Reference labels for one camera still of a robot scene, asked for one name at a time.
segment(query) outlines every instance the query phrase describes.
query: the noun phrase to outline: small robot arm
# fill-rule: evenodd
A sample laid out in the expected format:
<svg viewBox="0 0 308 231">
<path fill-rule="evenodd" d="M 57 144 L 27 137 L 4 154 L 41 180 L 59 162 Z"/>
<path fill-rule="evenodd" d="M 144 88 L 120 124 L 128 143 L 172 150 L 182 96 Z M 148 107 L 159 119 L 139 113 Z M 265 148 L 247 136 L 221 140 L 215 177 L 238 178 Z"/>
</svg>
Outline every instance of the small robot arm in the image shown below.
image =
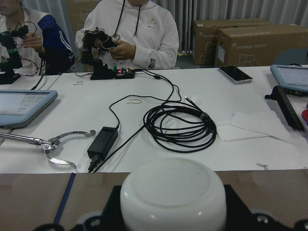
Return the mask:
<svg viewBox="0 0 308 231">
<path fill-rule="evenodd" d="M 16 74 L 13 70 L 14 68 L 17 69 L 23 66 L 14 37 L 24 39 L 28 32 L 28 26 L 22 26 L 18 30 L 7 30 L 0 33 L 0 43 L 7 49 L 10 57 L 6 62 L 0 63 L 1 71 L 5 72 L 4 74 L 0 74 L 0 84 L 12 84 L 20 77 L 20 74 Z"/>
<path fill-rule="evenodd" d="M 101 59 L 93 58 L 92 48 L 96 39 L 99 39 L 102 42 L 102 47 L 105 51 L 117 47 L 116 41 L 113 41 L 112 37 L 98 28 L 93 31 L 85 32 L 81 63 L 93 66 L 93 74 L 90 79 L 134 78 L 135 73 L 131 72 L 131 69 L 129 68 L 121 68 L 118 70 L 115 66 L 113 69 L 108 69 L 108 65 L 103 64 Z"/>
<path fill-rule="evenodd" d="M 81 57 L 81 62 L 83 64 L 96 66 L 102 63 L 100 59 L 93 59 L 92 48 L 96 39 L 99 39 L 102 42 L 102 46 L 105 50 L 117 46 L 116 42 L 114 42 L 112 38 L 109 35 L 105 34 L 105 32 L 103 32 L 102 30 L 86 30 L 85 36 L 83 38 L 83 49 Z"/>
</svg>

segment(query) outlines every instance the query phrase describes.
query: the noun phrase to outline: black cable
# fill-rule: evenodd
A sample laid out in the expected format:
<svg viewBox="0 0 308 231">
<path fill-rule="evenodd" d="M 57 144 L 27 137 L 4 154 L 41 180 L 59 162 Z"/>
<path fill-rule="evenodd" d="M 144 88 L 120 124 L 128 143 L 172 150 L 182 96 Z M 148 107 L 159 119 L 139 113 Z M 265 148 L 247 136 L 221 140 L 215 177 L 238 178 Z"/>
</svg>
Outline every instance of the black cable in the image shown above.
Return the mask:
<svg viewBox="0 0 308 231">
<path fill-rule="evenodd" d="M 44 75 L 42 75 L 42 76 L 39 78 L 39 80 L 38 80 L 38 82 L 36 83 L 36 85 L 35 85 L 33 88 L 31 88 L 30 90 L 35 90 L 35 89 L 38 87 L 38 85 L 40 84 L 40 82 L 42 81 L 43 78 L 44 78 Z"/>
<path fill-rule="evenodd" d="M 153 76 L 156 79 L 163 79 L 168 82 L 172 86 L 171 94 L 168 96 L 167 100 L 159 99 L 153 96 L 139 96 L 139 95 L 128 95 L 120 100 L 114 102 L 109 106 L 110 111 L 115 115 L 118 125 L 117 129 L 120 126 L 120 120 L 115 112 L 112 110 L 112 106 L 116 103 L 128 98 L 128 97 L 140 97 L 140 98 L 152 98 L 159 101 L 163 101 L 163 103 L 159 106 L 156 106 L 145 113 L 143 116 L 143 125 L 133 134 L 131 135 L 121 146 L 119 146 L 116 150 L 114 150 L 111 154 L 109 154 L 96 168 L 93 172 L 97 172 L 117 151 L 119 151 L 123 146 L 125 146 L 133 137 L 135 137 L 144 127 L 147 128 L 149 133 L 154 138 L 155 142 L 158 143 L 161 147 L 177 153 L 193 153 L 203 149 L 208 148 L 216 139 L 217 131 L 216 125 L 214 121 L 209 117 L 209 115 L 203 112 L 195 103 L 193 103 L 188 97 L 185 99 L 191 104 L 182 103 L 180 89 L 177 85 L 173 84 L 166 77 L 147 71 L 141 70 L 142 72 Z M 174 93 L 175 88 L 177 89 L 177 94 L 179 96 L 179 100 L 170 101 L 169 99 Z M 200 118 L 201 121 L 193 122 L 187 119 L 183 119 L 176 114 L 186 113 L 192 115 L 194 117 Z M 168 119 L 168 117 L 173 117 L 177 120 L 180 120 L 189 126 L 185 126 L 184 128 L 166 128 L 164 127 L 164 121 Z M 176 150 L 166 147 L 163 143 L 172 143 L 182 148 L 189 148 L 189 150 Z M 189 145 L 188 143 L 197 142 L 197 144 Z"/>
<path fill-rule="evenodd" d="M 34 26 L 35 26 L 35 31 L 34 31 L 34 33 L 33 33 L 33 35 L 32 36 L 34 36 L 35 35 L 35 33 L 36 33 L 36 31 L 37 31 L 37 26 L 35 25 L 35 23 L 33 23 L 33 22 L 31 22 L 31 21 L 25 21 L 24 22 L 24 25 L 25 25 L 25 23 L 32 23 Z"/>
<path fill-rule="evenodd" d="M 39 76 L 41 75 L 43 66 L 45 66 L 45 61 L 43 59 L 40 59 L 40 68 L 39 68 L 39 73 L 38 73 Z"/>
<path fill-rule="evenodd" d="M 180 114 L 188 114 L 201 121 L 183 119 Z M 182 128 L 165 127 L 170 117 L 177 119 L 185 126 Z M 177 153 L 193 153 L 206 149 L 214 142 L 217 134 L 215 123 L 207 113 L 195 105 L 183 102 L 166 101 L 152 108 L 144 115 L 143 124 L 157 144 Z M 189 148 L 189 150 L 169 148 L 166 146 L 168 143 Z"/>
</svg>

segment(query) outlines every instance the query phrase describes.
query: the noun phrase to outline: curved metal claw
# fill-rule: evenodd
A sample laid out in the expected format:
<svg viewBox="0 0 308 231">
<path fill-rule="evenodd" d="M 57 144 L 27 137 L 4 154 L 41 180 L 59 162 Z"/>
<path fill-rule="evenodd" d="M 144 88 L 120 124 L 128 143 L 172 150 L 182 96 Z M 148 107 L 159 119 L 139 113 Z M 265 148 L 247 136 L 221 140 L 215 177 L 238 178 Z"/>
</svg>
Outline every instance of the curved metal claw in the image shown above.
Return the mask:
<svg viewBox="0 0 308 231">
<path fill-rule="evenodd" d="M 68 135 L 74 135 L 74 134 L 81 134 L 81 135 L 84 135 L 85 137 L 91 137 L 91 136 L 94 136 L 95 135 L 95 130 L 91 130 L 90 133 L 88 132 L 85 132 L 85 131 L 71 131 L 71 132 L 67 132 L 67 133 L 64 133 L 64 134 L 61 134 L 57 137 L 54 137 L 54 138 L 51 138 L 49 139 L 48 141 L 51 142 L 51 144 L 44 144 L 43 147 L 44 147 L 44 153 L 45 153 L 45 156 L 46 158 L 55 163 L 55 164 L 60 164 L 60 165 L 71 165 L 73 166 L 75 169 L 76 168 L 76 165 L 73 163 L 73 162 L 70 162 L 68 160 L 60 160 L 60 159 L 57 159 L 57 158 L 54 158 L 51 154 L 51 150 L 53 149 L 57 149 L 57 147 L 59 146 L 59 144 L 61 143 L 61 138 L 65 137 L 65 136 L 68 136 Z"/>
</svg>

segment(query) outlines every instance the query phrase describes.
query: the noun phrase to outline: person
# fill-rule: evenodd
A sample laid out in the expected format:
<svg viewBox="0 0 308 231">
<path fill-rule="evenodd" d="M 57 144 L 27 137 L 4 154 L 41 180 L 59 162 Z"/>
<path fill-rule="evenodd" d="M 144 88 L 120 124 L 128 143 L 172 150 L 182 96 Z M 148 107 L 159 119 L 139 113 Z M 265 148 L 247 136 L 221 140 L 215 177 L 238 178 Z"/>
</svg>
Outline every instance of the person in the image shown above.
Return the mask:
<svg viewBox="0 0 308 231">
<path fill-rule="evenodd" d="M 171 13 L 151 0 L 102 0 L 76 33 L 76 47 L 83 48 L 85 31 L 95 28 L 114 37 L 118 44 L 100 59 L 109 68 L 172 69 L 179 48 L 179 35 Z M 94 43 L 102 47 L 101 41 Z"/>
<path fill-rule="evenodd" d="M 19 55 L 27 59 L 22 59 L 23 67 L 15 72 L 56 75 L 74 64 L 73 50 L 51 14 L 24 8 L 22 0 L 0 0 L 0 15 L 0 32 L 28 26 L 29 33 L 24 39 L 14 38 Z M 9 58 L 6 47 L 2 45 L 0 56 L 1 62 Z"/>
</svg>

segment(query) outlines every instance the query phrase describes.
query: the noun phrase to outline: white hoodie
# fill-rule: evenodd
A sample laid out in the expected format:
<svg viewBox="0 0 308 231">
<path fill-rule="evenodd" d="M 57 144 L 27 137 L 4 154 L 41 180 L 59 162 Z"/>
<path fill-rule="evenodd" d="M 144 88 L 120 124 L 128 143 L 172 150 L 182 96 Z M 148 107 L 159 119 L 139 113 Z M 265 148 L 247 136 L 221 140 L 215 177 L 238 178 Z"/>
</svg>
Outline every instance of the white hoodie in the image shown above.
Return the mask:
<svg viewBox="0 0 308 231">
<path fill-rule="evenodd" d="M 112 36 L 115 33 L 123 0 L 102 0 L 88 15 L 85 26 L 76 33 L 76 46 L 82 50 L 85 30 L 103 29 Z M 109 68 L 143 68 L 143 69 L 172 69 L 177 59 L 179 35 L 176 23 L 171 13 L 148 1 L 141 6 L 132 7 L 126 0 L 117 34 L 120 40 L 136 45 L 133 60 L 114 60 L 110 53 L 101 54 L 100 58 Z"/>
</svg>

